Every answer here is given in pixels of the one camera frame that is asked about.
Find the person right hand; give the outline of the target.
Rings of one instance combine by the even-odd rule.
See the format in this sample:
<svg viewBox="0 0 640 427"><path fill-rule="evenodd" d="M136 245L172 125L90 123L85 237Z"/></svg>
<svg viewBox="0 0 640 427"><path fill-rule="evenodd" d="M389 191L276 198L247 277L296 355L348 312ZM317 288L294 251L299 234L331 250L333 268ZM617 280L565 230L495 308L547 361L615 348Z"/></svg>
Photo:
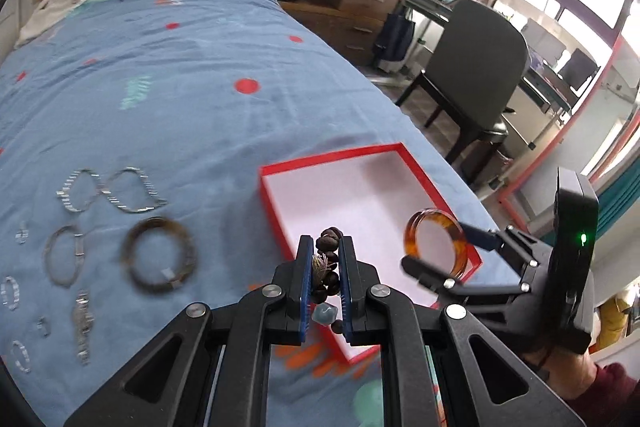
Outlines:
<svg viewBox="0 0 640 427"><path fill-rule="evenodd" d="M575 400L597 377L597 365L588 352L576 355L562 347L545 347L520 358L562 399Z"/></svg>

